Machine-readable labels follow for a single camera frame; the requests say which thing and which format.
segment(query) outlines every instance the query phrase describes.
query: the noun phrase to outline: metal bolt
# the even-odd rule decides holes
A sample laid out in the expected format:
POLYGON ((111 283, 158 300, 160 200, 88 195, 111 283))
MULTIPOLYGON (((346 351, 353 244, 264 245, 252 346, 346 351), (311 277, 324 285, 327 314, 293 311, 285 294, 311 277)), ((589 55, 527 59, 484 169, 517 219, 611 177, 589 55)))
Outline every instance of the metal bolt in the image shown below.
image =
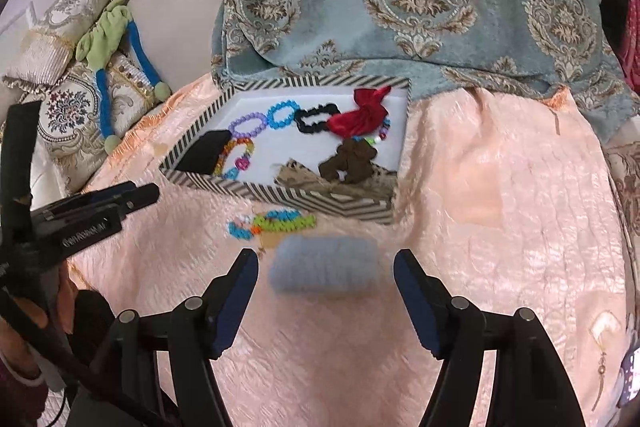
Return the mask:
POLYGON ((529 308, 520 308, 520 311, 518 313, 520 314, 520 317, 525 319, 527 322, 532 321, 536 318, 536 314, 529 308))
POLYGON ((189 297, 184 302, 184 307, 188 310, 197 310, 200 306, 202 306, 202 299, 200 297, 189 297))
POLYGON ((126 324, 128 322, 131 322, 133 319, 136 318, 136 313, 133 310, 124 310, 119 316, 118 316, 118 320, 123 323, 126 324))
POLYGON ((469 308, 469 301, 464 297, 453 297, 451 299, 451 305, 459 310, 466 310, 469 308))

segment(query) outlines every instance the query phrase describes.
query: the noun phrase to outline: person's hand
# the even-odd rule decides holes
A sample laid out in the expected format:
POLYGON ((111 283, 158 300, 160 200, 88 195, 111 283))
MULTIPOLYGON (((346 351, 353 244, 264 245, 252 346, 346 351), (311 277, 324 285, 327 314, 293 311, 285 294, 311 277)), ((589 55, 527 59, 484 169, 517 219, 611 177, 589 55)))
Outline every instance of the person's hand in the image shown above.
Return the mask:
MULTIPOLYGON (((58 318, 65 333, 73 333, 74 327, 74 303, 78 288, 69 279, 66 261, 60 265, 60 289, 58 291, 58 318)), ((39 308, 28 299, 15 298, 20 306, 33 322, 39 327, 45 328, 49 319, 43 309, 39 308)), ((38 364, 35 362, 27 343, 14 329, 0 317, 0 351, 11 368, 26 378, 36 378, 40 374, 38 364)))

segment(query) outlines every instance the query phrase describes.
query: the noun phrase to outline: black bracelet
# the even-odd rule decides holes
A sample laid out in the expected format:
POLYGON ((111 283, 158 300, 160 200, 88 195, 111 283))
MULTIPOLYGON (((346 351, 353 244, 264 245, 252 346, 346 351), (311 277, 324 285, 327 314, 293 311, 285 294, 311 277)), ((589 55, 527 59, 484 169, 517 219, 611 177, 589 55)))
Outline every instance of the black bracelet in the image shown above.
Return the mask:
POLYGON ((313 109, 299 109, 293 114, 293 120, 296 122, 298 126, 298 131, 304 134, 315 134, 322 131, 328 131, 329 128, 326 126, 326 122, 316 122, 312 124, 304 123, 302 121, 303 118, 308 118, 310 116, 318 116, 319 114, 328 114, 333 116, 334 114, 340 114, 340 109, 335 103, 328 103, 326 105, 319 105, 318 107, 314 107, 313 109))

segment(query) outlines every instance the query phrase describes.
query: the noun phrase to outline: red scrunchie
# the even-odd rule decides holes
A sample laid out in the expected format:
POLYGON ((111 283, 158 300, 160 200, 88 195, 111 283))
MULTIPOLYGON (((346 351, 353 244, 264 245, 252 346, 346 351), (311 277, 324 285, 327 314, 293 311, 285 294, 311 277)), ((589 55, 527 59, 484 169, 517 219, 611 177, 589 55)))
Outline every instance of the red scrunchie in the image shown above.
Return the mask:
POLYGON ((353 91, 353 100, 358 109, 334 114, 326 121, 326 126, 342 138, 363 136, 375 131, 385 120, 388 111, 382 107, 382 99, 391 91, 391 86, 380 89, 361 88, 353 91))

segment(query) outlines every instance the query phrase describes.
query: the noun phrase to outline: black robotic device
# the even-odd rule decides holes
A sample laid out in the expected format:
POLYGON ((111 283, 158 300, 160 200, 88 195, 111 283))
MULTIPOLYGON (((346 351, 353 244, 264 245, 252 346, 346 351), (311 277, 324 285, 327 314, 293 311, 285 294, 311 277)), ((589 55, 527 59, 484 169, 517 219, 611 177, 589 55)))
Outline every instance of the black robotic device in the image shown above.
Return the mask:
MULTIPOLYGON (((81 384, 68 427, 173 425, 162 407, 157 351, 169 352, 181 425, 232 427, 209 361, 218 359, 238 332, 258 277, 253 250, 244 248, 203 295, 170 312, 120 313, 90 367, 73 357, 62 330, 55 324, 40 330, 11 298, 30 298, 54 316, 50 310, 58 286, 52 274, 57 275, 58 264, 119 232, 127 214, 159 197, 157 186, 129 182, 30 212, 39 105, 12 106, 6 122, 0 169, 0 315, 42 356, 48 381, 62 375, 62 385, 81 384), (107 376, 113 363, 120 365, 120 381, 107 376)), ((488 427, 584 427, 562 362, 532 310, 520 308, 513 316, 480 311, 425 275, 407 249, 396 254, 394 277, 420 343, 443 360, 420 427, 469 425, 489 350, 497 351, 497 361, 488 427)))

